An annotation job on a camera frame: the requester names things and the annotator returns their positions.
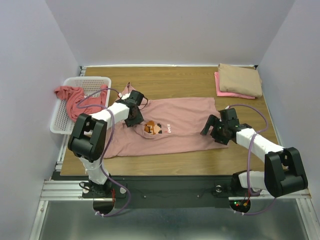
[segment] cable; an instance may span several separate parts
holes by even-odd
[[[88,98],[91,98],[93,95],[95,95],[95,94],[97,94],[97,93],[100,93],[100,92],[102,92],[102,91],[104,91],[104,90],[113,90],[113,91],[115,91],[115,92],[118,94],[118,96],[121,96],[121,93],[120,93],[117,89],[111,88],[111,87],[106,87],[106,88],[102,88],[102,89],[100,89],[100,90],[98,90],[98,91],[95,91],[94,93],[90,94],[89,96],[86,96],[84,99],[82,99],[81,101],[79,101],[79,102],[77,103],[76,107],[77,107],[78,109],[86,109],[86,108],[88,108],[88,107],[101,107],[101,108],[103,108],[103,109],[107,109],[106,106],[103,106],[103,105],[100,105],[100,104],[90,104],[90,105],[80,106],[80,104],[82,104],[85,100],[87,100]]]
[[[253,134],[252,138],[251,138],[251,141],[250,141],[250,144],[249,144],[249,148],[248,148],[248,159],[247,159],[247,165],[246,165],[246,182],[247,182],[247,187],[248,187],[248,193],[249,193],[249,199],[250,197],[256,197],[256,196],[259,196],[261,191],[262,190],[259,190],[257,192],[251,190],[251,185],[250,185],[250,162],[251,162],[251,150],[252,150],[252,147],[254,145],[254,140],[255,140],[255,137],[259,134],[259,133],[262,133],[262,132],[265,132],[268,128],[269,128],[269,123],[268,123],[268,120],[267,118],[263,115],[262,112],[260,112],[258,109],[256,109],[255,107],[253,106],[250,106],[250,105],[247,105],[247,104],[232,104],[232,105],[229,105],[227,107],[228,108],[231,108],[231,107],[235,107],[235,106],[241,106],[241,107],[247,107],[247,108],[250,108],[250,109],[253,109],[255,110],[264,120],[265,122],[265,128],[262,129],[262,130],[259,130],[259,131],[256,131],[255,134]],[[276,201],[276,198],[273,199],[273,202],[268,206],[266,207],[264,210],[261,210],[261,211],[258,211],[258,212],[253,212],[253,213],[244,213],[244,212],[238,212],[238,211],[235,211],[237,213],[240,213],[242,215],[247,215],[247,216],[253,216],[253,215],[257,215],[257,214],[261,214],[261,213],[264,213],[265,211],[269,210],[275,203]]]
[[[262,214],[262,213],[268,211],[268,210],[275,204],[276,199],[277,199],[277,198],[275,197],[275,198],[273,199],[272,203],[271,203],[269,206],[267,206],[265,209],[261,210],[261,211],[257,211],[257,212],[246,212],[246,213],[244,213],[244,212],[240,212],[240,211],[234,210],[233,212],[234,212],[234,213],[241,214],[241,215],[246,215],[246,216],[254,216],[254,215]]]
[[[84,189],[84,190],[87,190],[89,192],[91,191],[91,189],[89,187],[85,186],[85,182],[84,181],[79,182],[79,187]]]
[[[148,101],[149,101],[149,100],[148,100],[148,98],[146,98],[145,96],[144,96],[144,98],[146,99],[146,104],[142,104],[142,105],[144,105],[144,107],[143,107],[143,108],[141,108],[141,109],[139,108],[139,110],[144,109],[144,108],[148,105]]]
[[[80,109],[84,109],[84,108],[88,108],[88,107],[101,107],[101,108],[103,108],[103,109],[106,109],[106,110],[110,113],[110,116],[111,116],[111,123],[112,123],[111,134],[110,134],[109,140],[108,140],[108,142],[107,142],[107,144],[106,144],[106,146],[105,146],[105,148],[104,148],[104,150],[103,150],[103,152],[102,152],[102,155],[101,155],[101,157],[100,157],[99,166],[100,166],[100,169],[101,169],[102,173],[105,175],[105,177],[106,177],[109,181],[111,181],[113,184],[115,184],[115,185],[117,185],[118,187],[123,188],[124,190],[126,190],[127,195],[128,195],[128,200],[127,200],[127,202],[124,204],[124,206],[123,206],[120,210],[118,210],[118,211],[116,211],[116,212],[114,212],[114,213],[103,214],[103,213],[100,213],[99,211],[95,211],[95,214],[96,214],[96,215],[99,215],[99,216],[102,216],[102,217],[111,217],[111,216],[115,216],[115,215],[121,213],[124,209],[126,209],[126,207],[129,205],[129,203],[130,203],[130,201],[131,201],[131,193],[130,193],[129,189],[127,189],[125,186],[123,186],[122,184],[118,183],[117,181],[113,180],[113,179],[109,176],[109,174],[105,171],[105,167],[104,167],[104,165],[103,165],[104,155],[105,155],[105,153],[107,152],[108,147],[109,147],[109,145],[110,145],[110,143],[111,143],[111,141],[112,141],[112,139],[113,139],[113,137],[114,137],[114,133],[115,133],[115,124],[116,124],[116,123],[115,123],[115,116],[114,116],[114,113],[108,109],[108,107],[103,106],[103,105],[100,105],[100,104],[90,104],[90,105],[80,106],[80,104],[83,103],[86,99],[88,99],[88,98],[92,97],[93,95],[95,95],[95,94],[97,94],[97,93],[99,93],[99,92],[101,92],[101,91],[104,91],[104,90],[113,90],[113,91],[116,91],[116,92],[118,93],[118,96],[121,95],[121,93],[120,93],[119,91],[117,91],[116,89],[114,89],[114,88],[109,88],[109,87],[103,88],[103,89],[100,89],[100,90],[98,90],[98,91],[90,94],[89,96],[85,97],[84,99],[82,99],[80,102],[78,102],[78,104],[76,105],[76,107],[77,107],[77,108],[80,108]]]

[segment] t-shirt print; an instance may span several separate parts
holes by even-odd
[[[129,84],[122,94],[134,90]],[[185,153],[227,148],[208,134],[201,135],[209,115],[220,116],[213,97],[184,97],[142,101],[144,121],[133,127],[115,125],[113,140],[104,157]]]
[[[160,123],[155,123],[154,121],[148,121],[144,124],[144,131],[148,134],[162,134],[162,125]]]

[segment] white plastic basket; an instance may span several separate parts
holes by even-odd
[[[111,88],[111,80],[108,77],[102,76],[77,76],[66,79],[63,83],[64,86],[81,87],[84,90],[84,95],[90,95],[98,91],[102,84],[106,84]],[[105,105],[108,106],[110,96],[110,90],[106,95]],[[74,129],[75,123],[69,118],[66,111],[66,100],[58,99],[50,124],[50,131],[55,134],[67,134],[70,135]]]

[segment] wooden table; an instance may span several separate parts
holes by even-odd
[[[259,109],[269,121],[269,129],[262,135],[274,143],[276,134],[263,97],[248,100],[238,97],[217,97],[214,72],[217,67],[88,67],[86,76],[109,77],[112,87],[120,92],[128,82],[148,99],[214,97],[215,107],[222,110],[232,104],[248,104]],[[112,91],[111,105],[116,94]],[[263,119],[247,107],[236,108],[241,123],[254,129],[265,127]],[[248,150],[233,142],[229,148],[205,151],[150,155],[113,157],[104,160],[104,165],[112,175],[231,175],[245,170]],[[263,171],[264,164],[253,155],[251,169]],[[83,164],[67,149],[61,169],[63,176],[84,176]]]

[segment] light purple wall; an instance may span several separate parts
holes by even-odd
[[[44,0],[2,2],[0,16],[0,238],[27,240],[61,144],[53,90],[79,67]]]
[[[320,217],[320,1],[297,0],[259,67],[263,93],[284,146],[302,156]]]
[[[294,0],[46,0],[81,65],[259,64]]]

